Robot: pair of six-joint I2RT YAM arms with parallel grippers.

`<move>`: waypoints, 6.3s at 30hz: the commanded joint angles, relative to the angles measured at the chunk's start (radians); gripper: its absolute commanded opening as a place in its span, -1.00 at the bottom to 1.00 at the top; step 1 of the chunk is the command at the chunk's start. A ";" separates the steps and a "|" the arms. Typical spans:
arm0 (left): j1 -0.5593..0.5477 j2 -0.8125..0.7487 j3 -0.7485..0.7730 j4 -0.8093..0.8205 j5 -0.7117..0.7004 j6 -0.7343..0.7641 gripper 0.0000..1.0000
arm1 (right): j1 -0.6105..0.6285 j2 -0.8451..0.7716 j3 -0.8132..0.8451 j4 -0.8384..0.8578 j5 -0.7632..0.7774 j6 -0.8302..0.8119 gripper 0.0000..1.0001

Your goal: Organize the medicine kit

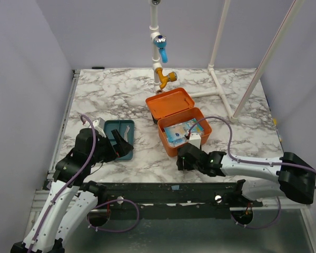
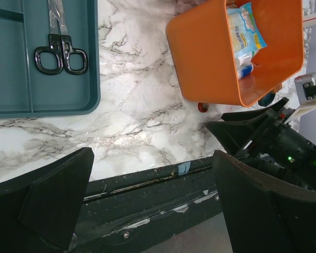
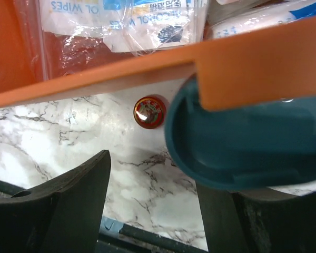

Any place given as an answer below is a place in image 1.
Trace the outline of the teal divided tray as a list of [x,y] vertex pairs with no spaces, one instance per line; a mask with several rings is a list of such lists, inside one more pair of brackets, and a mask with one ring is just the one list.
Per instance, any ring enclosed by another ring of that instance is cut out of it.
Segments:
[[[107,120],[104,124],[104,132],[108,139],[110,140],[111,144],[113,140],[113,136],[111,134],[111,131],[114,129],[117,129],[120,133],[120,135],[124,138],[124,131],[126,129],[126,126],[130,126],[130,131],[128,133],[128,143],[130,143],[132,146],[134,146],[134,130],[135,130],[135,124],[133,120]],[[123,160],[123,161],[129,161],[131,159],[116,159],[116,160]]]

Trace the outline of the blue cotton swab bag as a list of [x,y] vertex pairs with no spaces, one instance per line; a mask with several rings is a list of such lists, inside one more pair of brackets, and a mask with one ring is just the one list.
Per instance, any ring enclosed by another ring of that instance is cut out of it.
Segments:
[[197,122],[196,118],[188,121],[178,123],[169,127],[165,127],[167,142],[172,147],[177,147],[187,142],[186,136],[189,133],[189,129]]

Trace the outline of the orange medicine kit box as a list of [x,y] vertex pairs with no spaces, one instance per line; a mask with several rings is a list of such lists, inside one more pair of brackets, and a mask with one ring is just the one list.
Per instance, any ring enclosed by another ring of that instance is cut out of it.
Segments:
[[157,124],[158,134],[169,157],[177,156],[177,147],[168,144],[164,128],[191,119],[200,120],[204,118],[195,102],[183,88],[173,89],[161,94],[149,97],[145,100],[152,115],[154,123]]

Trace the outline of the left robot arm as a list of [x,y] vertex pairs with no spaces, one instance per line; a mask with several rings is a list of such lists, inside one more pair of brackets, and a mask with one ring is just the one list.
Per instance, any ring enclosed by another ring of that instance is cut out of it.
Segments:
[[41,213],[25,239],[13,244],[11,252],[64,252],[65,243],[93,208],[106,203],[106,188],[84,183],[92,166],[126,156],[133,150],[112,130],[113,139],[96,129],[81,129],[74,148],[60,160]]

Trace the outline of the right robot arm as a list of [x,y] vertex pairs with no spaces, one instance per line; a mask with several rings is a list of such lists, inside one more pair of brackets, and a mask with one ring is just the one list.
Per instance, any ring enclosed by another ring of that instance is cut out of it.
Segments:
[[245,176],[256,180],[243,182],[232,192],[232,201],[242,207],[258,198],[281,197],[310,205],[314,200],[316,171],[292,152],[276,158],[253,158],[231,155],[223,151],[206,153],[197,143],[199,136],[177,148],[177,168],[197,170],[209,177]]

